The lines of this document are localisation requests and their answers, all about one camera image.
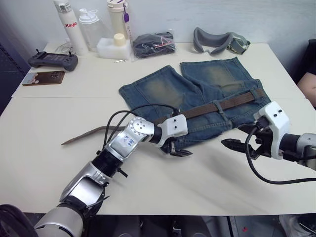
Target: faded denim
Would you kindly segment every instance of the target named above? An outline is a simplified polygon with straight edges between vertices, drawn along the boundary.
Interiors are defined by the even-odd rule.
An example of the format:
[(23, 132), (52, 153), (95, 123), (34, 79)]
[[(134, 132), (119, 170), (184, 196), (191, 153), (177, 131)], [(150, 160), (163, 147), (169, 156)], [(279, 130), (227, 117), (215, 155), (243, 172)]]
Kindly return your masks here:
[[(253, 114), (270, 102), (267, 95), (259, 97), (255, 89), (262, 88), (237, 58), (196, 63), (180, 63), (182, 75), (166, 66), (132, 84), (119, 89), (129, 107), (148, 103), (164, 103), (182, 111), (207, 103), (215, 103), (218, 112), (187, 120), (189, 134), (176, 139), (176, 150), (211, 139), (243, 123), (254, 121)], [(221, 100), (251, 91), (255, 101), (222, 110)], [(171, 109), (148, 106), (137, 110), (139, 116), (154, 121), (172, 113)], [(162, 150), (169, 153), (166, 145)]]

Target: brown belt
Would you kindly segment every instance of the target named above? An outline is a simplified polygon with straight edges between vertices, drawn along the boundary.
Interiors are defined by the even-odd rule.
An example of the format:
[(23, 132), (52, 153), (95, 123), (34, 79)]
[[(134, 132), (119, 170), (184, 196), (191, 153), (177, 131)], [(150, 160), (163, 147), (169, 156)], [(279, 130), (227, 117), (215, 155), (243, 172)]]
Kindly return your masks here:
[[(259, 97), (265, 96), (263, 89), (258, 88), (258, 89), (255, 89), (255, 91)], [(223, 100), (223, 101), (219, 102), (219, 104), (223, 110), (226, 110), (226, 109), (238, 106), (238, 105), (242, 105), (242, 104), (251, 102), (255, 99), (256, 98), (253, 96), (253, 94), (251, 92), (247, 92), (247, 93), (244, 93), (242, 95), (232, 97), (228, 100)], [(187, 119), (191, 119), (191, 118), (194, 118), (194, 117), (197, 117), (200, 115), (204, 115), (204, 114), (216, 112), (216, 111), (219, 111), (218, 107), (214, 103), (209, 103), (206, 105), (194, 107), (190, 110), (182, 111), (182, 112), (180, 112), (180, 114), (184, 115)], [(167, 116), (158, 118), (154, 121), (154, 124), (162, 123), (167, 118), (168, 118)]]

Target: table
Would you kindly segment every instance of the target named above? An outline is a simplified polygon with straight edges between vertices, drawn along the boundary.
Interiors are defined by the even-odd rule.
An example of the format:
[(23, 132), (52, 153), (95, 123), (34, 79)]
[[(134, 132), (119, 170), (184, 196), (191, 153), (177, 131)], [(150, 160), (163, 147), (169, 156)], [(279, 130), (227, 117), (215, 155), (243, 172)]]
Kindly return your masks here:
[[(260, 67), (252, 63), (246, 53), (240, 61), (253, 77), (264, 78), (261, 81), (266, 92), (291, 119), (290, 132), (316, 133), (316, 112), (309, 101), (295, 87), (267, 45), (252, 46), (246, 53), (254, 57), (252, 49), (260, 49), (265, 53), (262, 58), (268, 57), (260, 61), (266, 65), (270, 61), (277, 66), (269, 72), (261, 70), (260, 75)], [(179, 63), (189, 60), (183, 59), (187, 54), (196, 58), (195, 54), (185, 51), (186, 47), (188, 44), (178, 44), (177, 55), (153, 59), (157, 60), (154, 70), (159, 69), (164, 60), (165, 64)], [(199, 56), (200, 61), (205, 60), (205, 55)], [(87, 62), (89, 58), (101, 65), (101, 59), (93, 55), (83, 57)], [(129, 72), (130, 77), (122, 81), (116, 80), (117, 84), (112, 80), (108, 87), (101, 89), (97, 87), (98, 81), (101, 86), (106, 85), (101, 78), (89, 77), (91, 83), (86, 83), (83, 76), (77, 74), (77, 86), (70, 90), (75, 80), (75, 76), (70, 76), (72, 73), (67, 74), (59, 86), (18, 88), (0, 117), (0, 203), (16, 205), (24, 212), (48, 212), (56, 206), (64, 187), (96, 156), (103, 143), (103, 133), (67, 146), (60, 144), (104, 125), (113, 112), (127, 109), (118, 94), (118, 84), (132, 82), (134, 72), (140, 75), (136, 70), (140, 68), (138, 64), (153, 69), (155, 66), (148, 60), (117, 64), (113, 64), (114, 60), (105, 60), (103, 68), (109, 72), (121, 64), (133, 73)], [(88, 71), (89, 67), (81, 67), (78, 65), (76, 70)], [(126, 73), (124, 71), (120, 70), (120, 75)], [(282, 83), (270, 85), (278, 80), (269, 80), (268, 75), (276, 75)], [(231, 151), (220, 143), (226, 138), (245, 140), (246, 134), (237, 129), (225, 132), (189, 148), (193, 155), (185, 158), (165, 155), (149, 143), (141, 144), (122, 167), (128, 178), (116, 174), (106, 188), (106, 194), (111, 197), (99, 214), (263, 215), (316, 211), (315, 182), (284, 186), (264, 183), (250, 170), (245, 154)], [(315, 171), (285, 160), (260, 157), (254, 163), (259, 173), (273, 180), (315, 177)]]

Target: black controller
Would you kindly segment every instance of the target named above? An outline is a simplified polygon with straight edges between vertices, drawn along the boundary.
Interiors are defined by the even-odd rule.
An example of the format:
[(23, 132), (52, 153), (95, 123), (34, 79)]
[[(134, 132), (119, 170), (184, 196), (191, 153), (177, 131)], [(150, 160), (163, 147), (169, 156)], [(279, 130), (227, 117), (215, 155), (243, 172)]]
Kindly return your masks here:
[(63, 67), (67, 71), (73, 71), (78, 64), (78, 57), (71, 52), (69, 54), (58, 54), (58, 53), (46, 53), (45, 51), (39, 52), (28, 60), (28, 63), (32, 67), (39, 66), (52, 66), (52, 67)]

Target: black cable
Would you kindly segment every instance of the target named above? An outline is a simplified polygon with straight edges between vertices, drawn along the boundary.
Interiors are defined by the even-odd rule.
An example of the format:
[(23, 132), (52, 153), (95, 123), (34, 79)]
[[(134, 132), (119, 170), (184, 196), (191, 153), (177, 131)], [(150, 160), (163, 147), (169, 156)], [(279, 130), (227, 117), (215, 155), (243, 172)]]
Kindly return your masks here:
[(173, 109), (174, 114), (179, 114), (179, 110), (178, 110), (176, 107), (173, 107), (173, 106), (171, 106), (171, 105), (166, 105), (166, 104), (159, 104), (159, 103), (158, 103), (158, 104), (146, 104), (146, 105), (137, 106), (137, 107), (135, 107), (134, 109), (130, 110), (129, 113), (126, 112), (126, 115), (124, 115), (123, 118), (118, 122), (118, 124), (117, 124), (116, 127), (113, 129), (113, 131), (112, 131), (112, 133), (110, 134), (110, 136), (109, 136), (108, 139), (107, 139), (108, 132), (106, 131), (105, 137), (104, 137), (104, 142), (103, 142), (103, 147), (112, 139), (113, 135), (116, 133), (116, 131), (117, 131), (117, 129), (119, 128), (119, 126), (121, 125), (121, 123), (124, 121), (124, 119), (125, 119), (129, 114), (132, 114), (133, 111), (135, 111), (135, 110), (137, 110), (137, 109), (139, 109), (139, 108), (142, 108), (142, 107), (146, 107), (146, 106), (163, 106), (163, 107), (168, 107), (168, 108)]
[(302, 182), (310, 182), (310, 181), (316, 181), (316, 178), (306, 178), (306, 179), (293, 179), (293, 180), (286, 180), (286, 181), (272, 181), (269, 179), (266, 179), (264, 177), (262, 177), (257, 170), (255, 169), (253, 163), (252, 163), (252, 159), (250, 157), (250, 151), (249, 151), (249, 141), (250, 138), (252, 137), (253, 134), (255, 134), (258, 131), (258, 127), (254, 127), (251, 132), (248, 134), (247, 139), (245, 141), (245, 148), (246, 148), (246, 156), (247, 156), (247, 161), (249, 163), (249, 166), (252, 170), (252, 172), (254, 172), (254, 174), (261, 180), (269, 183), (269, 184), (295, 184), (295, 183), (302, 183)]
[(10, 226), (20, 237), (38, 237), (29, 219), (12, 205), (0, 205), (0, 220)]

